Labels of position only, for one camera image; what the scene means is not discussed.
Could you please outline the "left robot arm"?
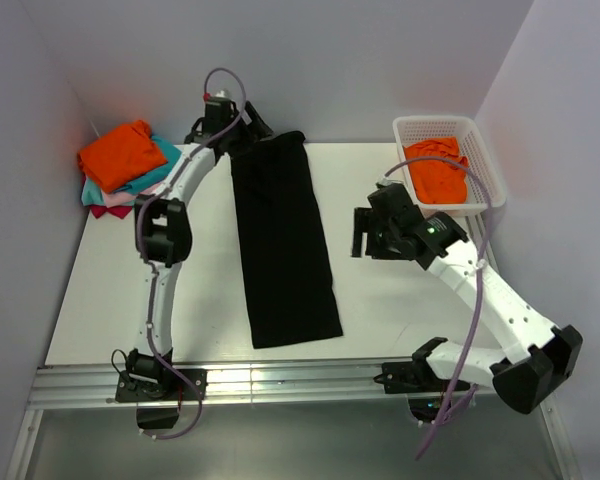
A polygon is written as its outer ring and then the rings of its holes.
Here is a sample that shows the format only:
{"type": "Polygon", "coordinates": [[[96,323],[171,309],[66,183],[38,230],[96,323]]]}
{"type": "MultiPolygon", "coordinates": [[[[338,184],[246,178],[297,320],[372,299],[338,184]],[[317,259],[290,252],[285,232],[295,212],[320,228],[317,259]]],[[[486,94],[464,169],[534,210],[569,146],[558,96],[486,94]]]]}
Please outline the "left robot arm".
{"type": "Polygon", "coordinates": [[[145,278],[148,306],[126,370],[156,382],[172,362],[172,312],[182,264],[193,248],[187,207],[203,179],[224,155],[273,135],[253,105],[219,95],[205,100],[204,116],[193,125],[180,158],[151,194],[134,204],[135,243],[149,267],[145,278]]]}

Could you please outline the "black t shirt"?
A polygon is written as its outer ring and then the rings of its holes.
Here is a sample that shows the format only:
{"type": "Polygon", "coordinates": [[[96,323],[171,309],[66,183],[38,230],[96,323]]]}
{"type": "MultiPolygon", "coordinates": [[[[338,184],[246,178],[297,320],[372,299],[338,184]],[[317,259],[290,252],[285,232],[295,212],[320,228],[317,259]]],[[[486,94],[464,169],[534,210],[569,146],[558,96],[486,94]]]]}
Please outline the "black t shirt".
{"type": "Polygon", "coordinates": [[[231,161],[252,345],[275,348],[343,334],[304,146],[291,131],[231,161]]]}

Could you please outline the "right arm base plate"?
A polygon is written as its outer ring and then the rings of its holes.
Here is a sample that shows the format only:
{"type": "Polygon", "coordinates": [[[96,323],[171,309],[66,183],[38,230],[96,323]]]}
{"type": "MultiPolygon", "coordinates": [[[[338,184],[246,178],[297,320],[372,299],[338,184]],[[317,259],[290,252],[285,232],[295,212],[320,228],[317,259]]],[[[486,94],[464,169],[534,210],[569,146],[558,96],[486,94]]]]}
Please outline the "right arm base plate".
{"type": "Polygon", "coordinates": [[[449,380],[438,378],[425,361],[385,362],[373,381],[386,394],[444,393],[449,380]]]}

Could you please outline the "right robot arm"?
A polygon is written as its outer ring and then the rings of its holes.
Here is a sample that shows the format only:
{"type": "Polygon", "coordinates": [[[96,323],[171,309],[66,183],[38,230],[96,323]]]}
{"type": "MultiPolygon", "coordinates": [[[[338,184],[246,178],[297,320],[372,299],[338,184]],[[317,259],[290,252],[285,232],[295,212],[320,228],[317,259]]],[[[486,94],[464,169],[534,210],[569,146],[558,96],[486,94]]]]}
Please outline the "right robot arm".
{"type": "Polygon", "coordinates": [[[409,260],[446,284],[479,314],[496,339],[495,349],[464,346],[435,337],[408,361],[386,362],[374,379],[388,394],[433,392],[448,386],[492,388],[511,409],[531,413],[569,379],[583,337],[558,327],[533,309],[479,256],[467,232],[448,214],[429,218],[401,213],[387,219],[373,208],[354,211],[352,254],[377,260],[409,260]]]}

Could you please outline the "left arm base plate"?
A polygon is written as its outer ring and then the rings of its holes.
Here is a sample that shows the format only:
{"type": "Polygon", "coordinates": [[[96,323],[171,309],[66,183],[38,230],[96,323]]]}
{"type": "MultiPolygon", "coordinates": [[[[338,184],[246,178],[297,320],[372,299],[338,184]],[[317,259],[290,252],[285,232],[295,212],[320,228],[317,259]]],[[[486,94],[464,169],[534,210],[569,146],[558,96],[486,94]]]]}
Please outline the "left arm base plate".
{"type": "MultiPolygon", "coordinates": [[[[205,398],[207,371],[204,369],[183,369],[181,373],[196,387],[205,398]]],[[[114,401],[117,403],[147,403],[161,401],[196,401],[194,390],[184,381],[175,378],[164,387],[149,380],[136,379],[123,372],[118,379],[114,401]]]]}

